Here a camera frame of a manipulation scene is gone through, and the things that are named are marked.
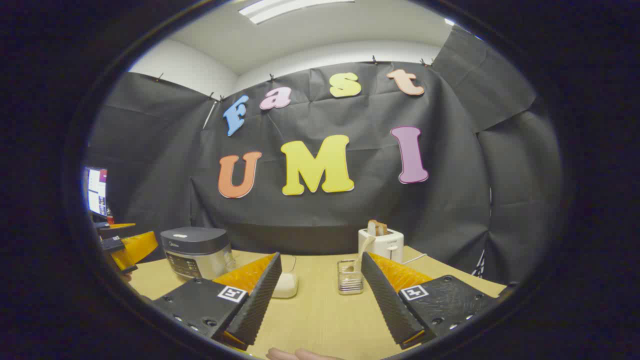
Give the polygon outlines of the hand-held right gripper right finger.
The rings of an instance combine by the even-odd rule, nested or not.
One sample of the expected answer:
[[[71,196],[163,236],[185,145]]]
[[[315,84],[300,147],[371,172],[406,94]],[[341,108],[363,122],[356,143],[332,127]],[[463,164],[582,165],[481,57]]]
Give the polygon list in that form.
[[[500,300],[454,275],[430,278],[369,251],[362,255],[361,271],[391,337],[402,349],[445,337]]]

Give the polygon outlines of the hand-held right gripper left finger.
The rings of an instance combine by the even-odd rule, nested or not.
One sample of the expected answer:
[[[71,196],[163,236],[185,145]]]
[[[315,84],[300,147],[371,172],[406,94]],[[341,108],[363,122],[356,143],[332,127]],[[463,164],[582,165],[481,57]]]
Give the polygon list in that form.
[[[246,351],[255,344],[281,274],[276,252],[214,280],[193,278],[151,303],[186,330]]]

